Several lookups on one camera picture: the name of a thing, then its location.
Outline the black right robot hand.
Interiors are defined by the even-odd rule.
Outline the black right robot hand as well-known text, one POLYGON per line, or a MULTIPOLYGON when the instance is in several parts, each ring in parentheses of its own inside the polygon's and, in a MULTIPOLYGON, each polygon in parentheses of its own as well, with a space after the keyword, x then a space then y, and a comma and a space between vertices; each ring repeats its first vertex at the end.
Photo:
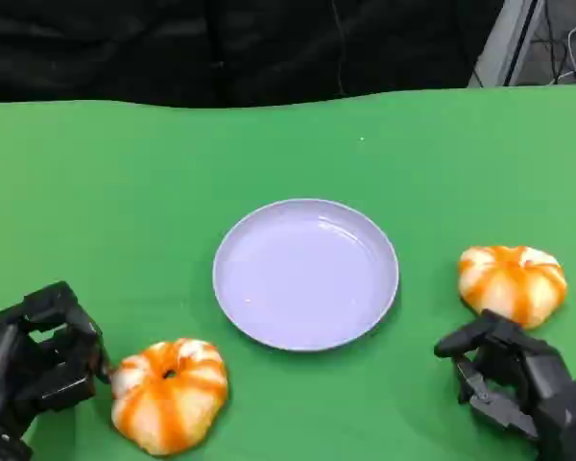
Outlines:
POLYGON ((539 460, 576 460, 576 378, 556 348, 485 309, 434 354, 452 360, 460 404, 533 442, 539 460))

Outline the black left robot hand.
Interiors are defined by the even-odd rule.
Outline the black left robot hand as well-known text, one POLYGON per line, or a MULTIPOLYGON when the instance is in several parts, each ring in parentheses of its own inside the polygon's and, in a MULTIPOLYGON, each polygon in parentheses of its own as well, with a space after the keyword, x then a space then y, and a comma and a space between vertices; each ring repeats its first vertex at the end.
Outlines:
POLYGON ((72 408, 110 382, 103 332, 61 280, 0 311, 0 460, 29 460, 22 437, 44 412, 72 408))

